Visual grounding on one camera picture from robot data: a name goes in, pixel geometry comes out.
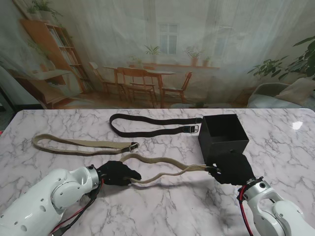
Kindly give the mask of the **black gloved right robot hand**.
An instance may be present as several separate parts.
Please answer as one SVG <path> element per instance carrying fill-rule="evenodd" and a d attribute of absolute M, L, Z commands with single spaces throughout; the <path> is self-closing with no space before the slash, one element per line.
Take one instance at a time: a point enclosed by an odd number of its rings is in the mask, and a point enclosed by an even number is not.
<path fill-rule="evenodd" d="M 237 152 L 214 156 L 205 170 L 220 184 L 246 185 L 249 180 L 255 179 L 247 158 Z"/>

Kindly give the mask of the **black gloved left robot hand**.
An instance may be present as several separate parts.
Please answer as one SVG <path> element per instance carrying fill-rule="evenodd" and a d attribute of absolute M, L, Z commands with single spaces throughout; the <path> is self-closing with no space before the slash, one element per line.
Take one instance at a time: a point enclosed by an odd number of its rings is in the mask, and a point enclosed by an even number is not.
<path fill-rule="evenodd" d="M 130 169 L 121 161 L 108 161 L 96 171 L 106 185 L 128 186 L 131 184 L 131 179 L 141 180 L 142 178 L 137 171 Z"/>

